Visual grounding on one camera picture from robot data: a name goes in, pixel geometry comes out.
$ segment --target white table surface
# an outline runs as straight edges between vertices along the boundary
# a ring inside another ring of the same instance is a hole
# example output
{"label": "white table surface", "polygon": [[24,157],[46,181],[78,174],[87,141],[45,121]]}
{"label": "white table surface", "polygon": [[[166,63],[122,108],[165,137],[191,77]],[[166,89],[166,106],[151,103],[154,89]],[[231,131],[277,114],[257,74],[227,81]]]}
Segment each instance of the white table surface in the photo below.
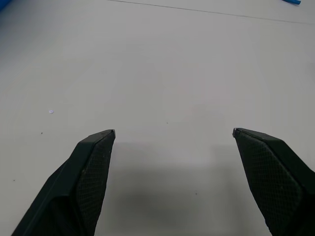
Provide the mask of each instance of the white table surface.
{"label": "white table surface", "polygon": [[268,0],[261,12],[262,1],[145,2],[307,24],[107,0],[13,2],[0,13],[1,235],[76,143],[105,129],[117,138],[96,236],[269,236],[234,127],[284,139],[315,169],[314,2]]}

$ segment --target textured grip pad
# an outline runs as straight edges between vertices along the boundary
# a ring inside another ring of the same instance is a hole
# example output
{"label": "textured grip pad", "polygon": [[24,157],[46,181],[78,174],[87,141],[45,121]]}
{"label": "textured grip pad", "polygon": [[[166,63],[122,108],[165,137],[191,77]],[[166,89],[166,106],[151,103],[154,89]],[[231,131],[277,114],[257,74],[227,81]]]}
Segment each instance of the textured grip pad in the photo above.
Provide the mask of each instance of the textured grip pad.
{"label": "textured grip pad", "polygon": [[76,186],[76,201],[89,236],[95,233],[102,209],[111,151],[106,139],[98,142]]}
{"label": "textured grip pad", "polygon": [[251,192],[270,232],[286,235],[303,189],[267,144],[242,132],[236,142]]}

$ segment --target line on table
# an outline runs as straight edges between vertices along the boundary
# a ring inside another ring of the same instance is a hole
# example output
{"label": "line on table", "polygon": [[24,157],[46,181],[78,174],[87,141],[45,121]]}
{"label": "line on table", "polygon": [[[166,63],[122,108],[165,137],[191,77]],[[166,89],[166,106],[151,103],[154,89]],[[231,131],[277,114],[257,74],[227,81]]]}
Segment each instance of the line on table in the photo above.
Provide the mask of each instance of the line on table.
{"label": "line on table", "polygon": [[132,1],[123,1],[123,0],[107,0],[107,1],[116,1],[116,2],[123,2],[123,3],[132,3],[132,4],[146,5],[146,6],[158,6],[158,7],[173,8],[173,9],[186,10],[186,11],[198,11],[198,12],[204,12],[204,13],[214,13],[214,14],[228,15],[228,16],[238,16],[238,17],[246,17],[246,18],[253,18],[253,19],[260,19],[260,20],[267,20],[267,21],[278,21],[278,22],[287,22],[287,23],[314,25],[314,23],[307,23],[307,22],[286,21],[286,20],[270,19],[270,18],[263,18],[263,17],[245,16],[245,15],[237,15],[237,14],[222,13],[222,12],[215,12],[215,11],[195,10],[195,9],[189,9],[189,8],[174,7],[174,6],[163,6],[163,5],[155,5],[155,4],[140,3],[140,2],[132,2]]}

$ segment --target blue object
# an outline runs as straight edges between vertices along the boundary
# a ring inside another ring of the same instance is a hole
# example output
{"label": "blue object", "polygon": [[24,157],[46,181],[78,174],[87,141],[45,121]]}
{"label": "blue object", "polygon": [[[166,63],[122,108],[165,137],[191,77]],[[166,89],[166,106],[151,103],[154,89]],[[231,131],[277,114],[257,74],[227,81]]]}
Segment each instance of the blue object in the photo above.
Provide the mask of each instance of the blue object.
{"label": "blue object", "polygon": [[11,0],[0,0],[0,11],[10,2]]}
{"label": "blue object", "polygon": [[291,4],[300,5],[301,1],[299,0],[283,0]]}

